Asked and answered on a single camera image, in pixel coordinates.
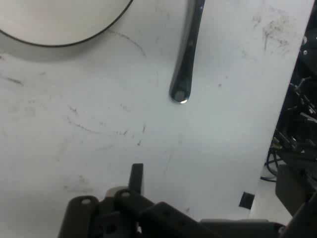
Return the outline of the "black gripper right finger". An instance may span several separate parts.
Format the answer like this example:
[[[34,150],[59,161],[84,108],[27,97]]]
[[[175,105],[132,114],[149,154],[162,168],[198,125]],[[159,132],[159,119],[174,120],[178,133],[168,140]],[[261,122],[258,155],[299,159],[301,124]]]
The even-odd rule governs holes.
[[[295,213],[292,220],[281,232],[280,238],[317,237],[317,196],[313,195]]]

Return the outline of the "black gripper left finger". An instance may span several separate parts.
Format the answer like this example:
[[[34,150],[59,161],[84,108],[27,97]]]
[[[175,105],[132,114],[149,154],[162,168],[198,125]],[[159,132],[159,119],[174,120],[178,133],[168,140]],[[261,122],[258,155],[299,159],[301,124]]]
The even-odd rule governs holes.
[[[78,196],[67,205],[60,238],[196,238],[198,222],[167,203],[141,195],[143,164],[133,164],[127,188],[99,201]]]

